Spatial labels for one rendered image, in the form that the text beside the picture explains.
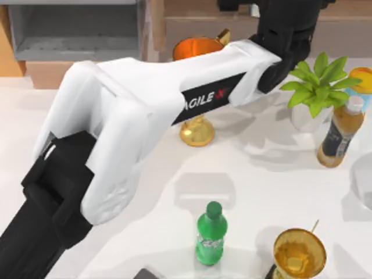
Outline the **white bowl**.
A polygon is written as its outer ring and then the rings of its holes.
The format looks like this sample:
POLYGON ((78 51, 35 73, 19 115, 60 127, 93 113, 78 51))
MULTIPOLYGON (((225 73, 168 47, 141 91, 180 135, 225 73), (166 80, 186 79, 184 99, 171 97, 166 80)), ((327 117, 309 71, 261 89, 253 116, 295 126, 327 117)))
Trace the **white bowl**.
POLYGON ((352 189, 363 209, 372 214, 372 152, 355 161, 351 168, 352 189))

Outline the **brown bottle with white cap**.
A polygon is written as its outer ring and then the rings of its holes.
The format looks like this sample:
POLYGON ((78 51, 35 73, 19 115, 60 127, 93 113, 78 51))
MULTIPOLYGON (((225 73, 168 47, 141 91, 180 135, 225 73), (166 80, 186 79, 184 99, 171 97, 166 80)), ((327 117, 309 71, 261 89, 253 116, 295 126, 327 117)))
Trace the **brown bottle with white cap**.
POLYGON ((340 107, 334 109, 329 131, 317 151, 319 163, 327 168, 339 166, 351 140, 364 122, 364 100, 352 95, 340 107))

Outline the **grey cabinet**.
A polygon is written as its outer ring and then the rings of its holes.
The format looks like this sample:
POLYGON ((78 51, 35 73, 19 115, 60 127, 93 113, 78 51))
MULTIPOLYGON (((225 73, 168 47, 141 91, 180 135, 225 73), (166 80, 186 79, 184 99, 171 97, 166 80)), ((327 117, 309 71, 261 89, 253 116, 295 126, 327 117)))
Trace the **grey cabinet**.
POLYGON ((140 58, 146 0, 0 0, 17 60, 140 58))

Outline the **pale wooden box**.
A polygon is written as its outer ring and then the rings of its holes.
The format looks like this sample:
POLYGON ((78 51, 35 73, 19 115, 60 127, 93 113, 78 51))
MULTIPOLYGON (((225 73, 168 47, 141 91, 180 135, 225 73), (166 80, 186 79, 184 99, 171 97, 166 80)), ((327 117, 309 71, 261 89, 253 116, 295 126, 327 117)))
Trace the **pale wooden box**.
POLYGON ((26 61, 27 72, 37 90, 58 89, 75 61, 26 61))

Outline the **gold trophy on black base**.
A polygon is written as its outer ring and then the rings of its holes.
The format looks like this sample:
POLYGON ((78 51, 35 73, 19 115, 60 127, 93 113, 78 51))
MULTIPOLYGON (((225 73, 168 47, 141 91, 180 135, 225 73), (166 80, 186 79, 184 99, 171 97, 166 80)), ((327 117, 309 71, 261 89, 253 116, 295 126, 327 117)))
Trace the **gold trophy on black base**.
POLYGON ((288 228, 280 232, 273 244, 273 265, 264 279, 312 279, 325 268, 327 253, 324 244, 311 230, 288 228))

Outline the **green plant in white pot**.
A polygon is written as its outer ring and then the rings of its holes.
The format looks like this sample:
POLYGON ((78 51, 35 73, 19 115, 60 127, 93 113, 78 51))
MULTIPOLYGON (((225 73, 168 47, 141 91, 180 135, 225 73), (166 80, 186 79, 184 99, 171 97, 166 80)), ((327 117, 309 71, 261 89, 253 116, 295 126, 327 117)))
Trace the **green plant in white pot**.
POLYGON ((288 101, 291 122, 300 132, 313 133, 325 122, 332 111, 341 107, 349 99, 344 89, 359 85, 362 79, 349 77, 344 70, 347 61, 342 56, 328 61, 325 52, 320 53, 313 65, 302 60, 289 75, 297 78, 280 87, 282 91, 292 91, 288 101))

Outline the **green bottle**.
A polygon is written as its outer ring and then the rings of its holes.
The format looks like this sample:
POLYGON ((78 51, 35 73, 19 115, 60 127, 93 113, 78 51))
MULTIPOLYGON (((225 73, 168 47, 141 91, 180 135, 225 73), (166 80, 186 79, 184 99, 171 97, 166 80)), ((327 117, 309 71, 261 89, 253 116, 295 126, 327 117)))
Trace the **green bottle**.
POLYGON ((228 229, 222 205, 217 201, 209 202, 205 212, 198 218, 196 226, 198 230, 196 258, 205 266, 213 266, 223 255, 224 237, 228 229))

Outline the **wooden cupboard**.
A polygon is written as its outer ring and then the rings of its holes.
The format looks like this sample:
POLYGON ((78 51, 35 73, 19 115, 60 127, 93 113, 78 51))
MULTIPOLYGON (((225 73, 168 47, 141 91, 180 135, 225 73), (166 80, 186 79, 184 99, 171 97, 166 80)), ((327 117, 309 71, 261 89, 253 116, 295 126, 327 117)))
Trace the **wooden cupboard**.
MULTIPOLYGON (((249 5, 237 11, 220 11, 217 0, 148 0, 149 40, 167 57, 173 46, 187 37, 215 37, 222 29, 234 40, 247 38, 258 18, 249 5)), ((321 51, 335 58, 372 59, 372 0, 337 0, 321 11, 310 56, 321 51)))

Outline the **gold trophy with orange inside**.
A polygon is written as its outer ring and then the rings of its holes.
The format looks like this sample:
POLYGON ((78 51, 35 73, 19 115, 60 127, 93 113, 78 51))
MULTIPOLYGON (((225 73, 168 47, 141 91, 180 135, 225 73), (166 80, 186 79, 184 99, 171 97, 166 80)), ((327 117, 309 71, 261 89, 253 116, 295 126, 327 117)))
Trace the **gold trophy with orange inside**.
MULTIPOLYGON (((230 37, 230 30, 225 28, 216 38, 194 37, 184 39, 174 47, 173 60, 219 51, 230 42, 230 37)), ((179 136, 189 146, 207 146, 214 139, 214 127, 204 115, 200 115, 183 122, 179 136)))

